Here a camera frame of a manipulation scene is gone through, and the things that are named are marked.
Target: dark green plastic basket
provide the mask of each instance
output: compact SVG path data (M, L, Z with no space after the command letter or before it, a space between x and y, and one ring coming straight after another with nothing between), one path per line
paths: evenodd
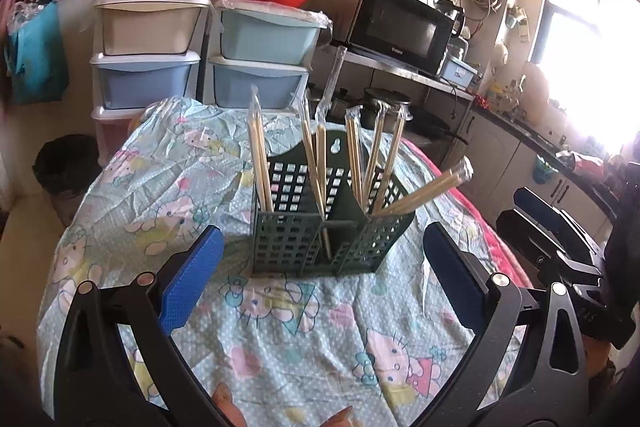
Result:
M308 181L302 142L282 155L269 158L274 212L259 208L254 189L254 273L284 272L302 277L376 271L414 219L414 212L383 217L364 214L351 191L346 133L327 131L327 145L325 220L318 213ZM377 169L369 208L381 178L382 170ZM383 206L406 194L395 175L392 176ZM324 229L333 253L331 258L320 241Z

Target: black trash bag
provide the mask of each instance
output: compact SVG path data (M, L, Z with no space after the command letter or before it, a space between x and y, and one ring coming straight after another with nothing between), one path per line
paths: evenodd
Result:
M100 175L98 144L93 136L67 134L44 144L33 165L38 183L55 196L80 194Z

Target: keyhole hanging hole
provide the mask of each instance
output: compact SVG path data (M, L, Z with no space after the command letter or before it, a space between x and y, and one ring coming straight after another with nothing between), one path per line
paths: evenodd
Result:
M329 150L331 151L331 154L337 154L340 152L340 138L336 138L334 140L334 143Z

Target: microwave oven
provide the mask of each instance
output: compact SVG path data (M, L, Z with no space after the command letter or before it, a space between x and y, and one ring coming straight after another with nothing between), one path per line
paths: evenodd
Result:
M454 21L421 0L310 0L350 51L387 57L429 76L440 73Z

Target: black trash can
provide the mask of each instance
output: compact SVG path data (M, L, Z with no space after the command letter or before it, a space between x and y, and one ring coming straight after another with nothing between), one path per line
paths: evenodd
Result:
M38 183L68 227L89 185L100 175L98 144L93 136L67 134L44 144L33 165Z

